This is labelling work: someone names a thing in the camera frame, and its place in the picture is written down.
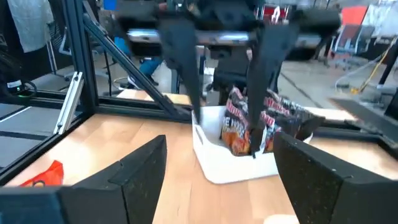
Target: white container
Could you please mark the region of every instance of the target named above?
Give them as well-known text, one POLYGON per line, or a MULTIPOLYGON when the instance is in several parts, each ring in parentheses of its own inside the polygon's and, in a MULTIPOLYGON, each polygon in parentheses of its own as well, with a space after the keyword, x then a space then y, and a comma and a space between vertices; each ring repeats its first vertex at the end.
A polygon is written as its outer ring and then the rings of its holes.
MULTIPOLYGON (((197 124, 192 111, 193 150, 205 177, 214 184, 277 175, 274 153, 256 153, 252 156, 234 156, 220 139, 225 112, 224 106, 204 106, 202 124, 197 124)), ((309 143, 312 135, 304 140, 309 143)))

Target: chip bag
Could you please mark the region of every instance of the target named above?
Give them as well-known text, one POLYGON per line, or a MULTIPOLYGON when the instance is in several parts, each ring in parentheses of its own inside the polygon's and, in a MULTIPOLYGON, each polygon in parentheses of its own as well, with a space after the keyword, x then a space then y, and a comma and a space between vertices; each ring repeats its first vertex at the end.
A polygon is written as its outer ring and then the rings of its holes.
POLYGON ((44 187, 49 185, 62 185, 63 165, 59 161, 54 161, 51 166, 43 173, 25 181, 21 187, 44 187))

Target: orange bag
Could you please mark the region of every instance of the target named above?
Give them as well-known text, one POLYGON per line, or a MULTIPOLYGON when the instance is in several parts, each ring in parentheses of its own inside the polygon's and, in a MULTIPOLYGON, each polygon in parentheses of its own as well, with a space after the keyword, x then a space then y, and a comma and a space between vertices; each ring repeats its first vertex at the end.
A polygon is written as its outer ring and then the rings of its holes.
POLYGON ((50 168, 43 173, 27 180, 21 187, 43 187, 49 185, 62 185, 63 165, 59 161, 54 161, 50 168))

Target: yellow cable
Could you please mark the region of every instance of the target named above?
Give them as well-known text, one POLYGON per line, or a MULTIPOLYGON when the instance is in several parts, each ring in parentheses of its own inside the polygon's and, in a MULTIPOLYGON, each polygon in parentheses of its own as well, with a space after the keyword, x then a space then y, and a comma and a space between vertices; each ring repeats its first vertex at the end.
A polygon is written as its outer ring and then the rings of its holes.
POLYGON ((384 52, 383 57, 380 59, 379 63, 377 63, 377 65, 373 68, 372 73, 370 74, 370 76, 368 77, 368 79, 362 83, 361 87, 358 88, 357 90, 351 90, 352 94, 358 94, 358 93, 362 93, 362 91, 365 89, 365 87, 369 84, 369 82, 371 81, 372 77, 374 76, 374 74, 376 74, 376 70, 377 68, 379 68, 379 66, 381 65, 381 63, 384 61, 384 59, 386 58, 388 52, 390 51, 390 49, 392 48, 392 46, 395 44, 395 42, 397 41, 397 37, 394 37, 394 39, 391 41, 390 46, 388 46, 387 50, 384 52))

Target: blue jeans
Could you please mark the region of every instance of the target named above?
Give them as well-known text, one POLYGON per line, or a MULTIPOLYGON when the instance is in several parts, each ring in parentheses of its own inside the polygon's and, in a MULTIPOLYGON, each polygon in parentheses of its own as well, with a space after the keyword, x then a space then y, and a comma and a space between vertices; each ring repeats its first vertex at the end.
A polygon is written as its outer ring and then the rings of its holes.
MULTIPOLYGON (((114 38, 114 43, 118 46, 127 56, 133 56, 130 49, 124 44, 124 39, 120 37, 114 38)), ((139 67, 140 72, 142 72, 146 77, 150 77, 156 70, 156 68, 161 65, 163 60, 159 57, 152 58, 150 60, 145 60, 144 63, 139 67)))

